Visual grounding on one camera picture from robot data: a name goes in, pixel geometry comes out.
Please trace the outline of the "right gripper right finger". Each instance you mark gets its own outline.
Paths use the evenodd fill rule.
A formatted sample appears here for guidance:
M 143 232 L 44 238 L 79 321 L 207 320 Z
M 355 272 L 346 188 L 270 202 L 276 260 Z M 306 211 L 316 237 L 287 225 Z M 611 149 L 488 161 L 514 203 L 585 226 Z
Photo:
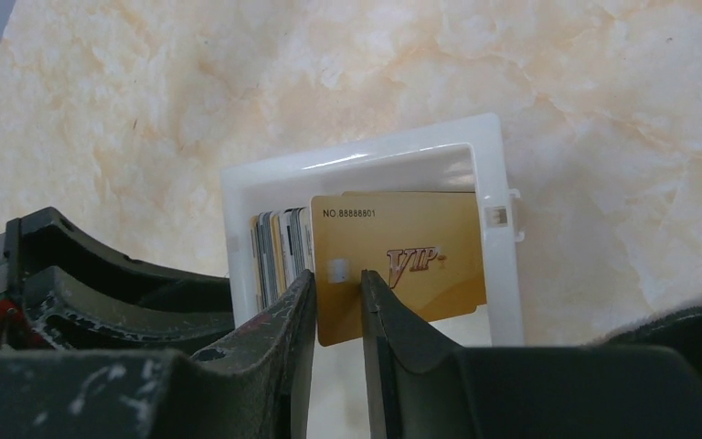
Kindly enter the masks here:
M 361 277 L 375 438 L 702 438 L 702 377 L 671 348 L 470 348 Z

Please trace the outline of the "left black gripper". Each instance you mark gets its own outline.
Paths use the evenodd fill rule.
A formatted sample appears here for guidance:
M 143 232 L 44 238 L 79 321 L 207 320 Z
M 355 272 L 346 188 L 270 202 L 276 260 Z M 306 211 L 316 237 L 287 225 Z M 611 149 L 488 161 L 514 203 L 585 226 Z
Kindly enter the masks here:
M 22 268 L 43 270 L 25 281 L 23 309 Z M 53 207 L 11 219 L 0 233 L 0 347 L 26 317 L 56 349 L 192 354 L 234 329 L 232 311 L 228 278 L 134 259 Z

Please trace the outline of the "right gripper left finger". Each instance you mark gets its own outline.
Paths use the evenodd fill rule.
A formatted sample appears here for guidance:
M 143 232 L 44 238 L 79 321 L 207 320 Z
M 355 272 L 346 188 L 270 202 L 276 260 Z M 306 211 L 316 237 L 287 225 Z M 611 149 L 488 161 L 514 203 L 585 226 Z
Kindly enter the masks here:
M 314 275 L 220 340 L 162 350 L 0 351 L 0 438 L 303 438 Z

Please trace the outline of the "gold VIP credit card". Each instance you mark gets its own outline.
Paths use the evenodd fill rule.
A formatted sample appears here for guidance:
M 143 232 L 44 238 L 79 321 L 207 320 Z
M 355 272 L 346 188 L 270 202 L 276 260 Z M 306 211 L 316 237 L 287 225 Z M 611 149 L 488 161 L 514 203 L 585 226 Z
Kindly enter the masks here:
M 480 219 L 473 193 L 316 196 L 310 204 L 318 341 L 361 337 L 361 273 L 427 321 L 485 305 Z

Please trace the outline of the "white translucent plastic card box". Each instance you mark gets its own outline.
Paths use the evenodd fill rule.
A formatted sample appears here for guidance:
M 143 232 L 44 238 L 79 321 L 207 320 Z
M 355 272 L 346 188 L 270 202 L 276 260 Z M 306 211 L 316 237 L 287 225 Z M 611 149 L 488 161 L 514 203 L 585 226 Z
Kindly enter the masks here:
M 234 321 L 260 309 L 250 219 L 308 206 L 317 195 L 346 191 L 474 191 L 480 215 L 490 341 L 522 346 L 525 331 L 516 266 L 515 199 L 507 180 L 501 122 L 475 115 L 377 138 L 276 156 L 220 172 Z

